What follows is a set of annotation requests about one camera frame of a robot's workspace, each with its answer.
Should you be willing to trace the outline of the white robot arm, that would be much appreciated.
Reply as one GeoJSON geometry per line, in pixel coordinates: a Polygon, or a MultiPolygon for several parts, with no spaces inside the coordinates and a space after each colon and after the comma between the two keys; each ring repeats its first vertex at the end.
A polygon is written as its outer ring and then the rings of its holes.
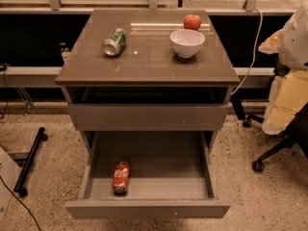
{"type": "Polygon", "coordinates": [[[290,70],[284,77],[274,77],[262,123],[266,134],[277,135],[308,103],[308,2],[297,9],[282,29],[262,42],[258,51],[277,53],[279,63],[290,70]]]}

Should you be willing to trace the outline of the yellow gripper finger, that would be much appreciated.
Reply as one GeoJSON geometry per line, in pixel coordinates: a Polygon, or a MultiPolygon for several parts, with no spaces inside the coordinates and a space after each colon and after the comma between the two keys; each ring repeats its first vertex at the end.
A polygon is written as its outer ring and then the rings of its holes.
{"type": "Polygon", "coordinates": [[[269,135],[281,133],[307,103],[307,70],[291,70],[284,77],[275,76],[269,91],[269,104],[262,130],[269,135]]]}
{"type": "Polygon", "coordinates": [[[275,54],[278,52],[278,48],[280,45],[280,36],[283,30],[280,29],[273,33],[270,37],[268,37],[265,41],[263,41],[259,47],[258,51],[265,54],[275,54]]]}

